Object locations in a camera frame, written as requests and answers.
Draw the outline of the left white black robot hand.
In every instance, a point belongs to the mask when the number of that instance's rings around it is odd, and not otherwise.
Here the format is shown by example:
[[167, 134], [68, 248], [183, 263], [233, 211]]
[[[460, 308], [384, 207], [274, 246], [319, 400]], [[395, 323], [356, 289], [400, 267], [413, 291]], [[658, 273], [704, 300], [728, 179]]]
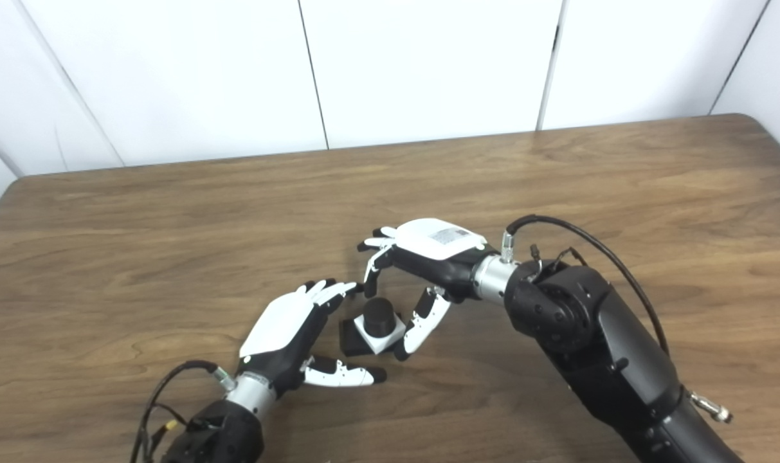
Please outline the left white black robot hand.
[[359, 367], [311, 354], [329, 317], [359, 282], [309, 281], [267, 305], [239, 350], [240, 373], [261, 376], [276, 398], [302, 384], [324, 387], [372, 386], [387, 380], [381, 367]]

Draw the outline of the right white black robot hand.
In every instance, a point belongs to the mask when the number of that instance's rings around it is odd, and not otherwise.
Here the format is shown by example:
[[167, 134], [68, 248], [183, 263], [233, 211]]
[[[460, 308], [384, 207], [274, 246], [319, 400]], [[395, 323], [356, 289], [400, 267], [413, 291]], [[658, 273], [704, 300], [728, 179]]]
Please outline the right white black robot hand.
[[454, 303], [478, 300], [475, 271], [499, 251], [483, 235], [440, 219], [414, 219], [373, 230], [359, 252], [372, 250], [367, 261], [363, 294], [377, 295], [382, 270], [396, 268], [429, 283], [413, 309], [406, 331], [394, 346], [398, 361], [406, 361], [439, 326]]

